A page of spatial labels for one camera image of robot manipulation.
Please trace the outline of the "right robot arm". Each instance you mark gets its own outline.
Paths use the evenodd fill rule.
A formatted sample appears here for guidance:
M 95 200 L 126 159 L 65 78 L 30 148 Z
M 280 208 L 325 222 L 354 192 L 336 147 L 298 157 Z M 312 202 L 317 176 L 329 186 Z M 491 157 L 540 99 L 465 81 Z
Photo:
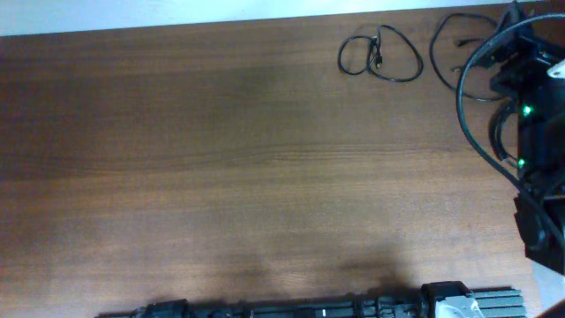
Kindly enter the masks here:
M 535 35 L 527 16 L 512 2 L 501 18 L 477 65 L 499 64 L 490 88 L 510 97 L 511 104 L 490 124 L 496 157 L 507 154 L 500 127 L 517 116 L 517 183 L 515 221 L 527 258 L 564 272 L 564 48 Z

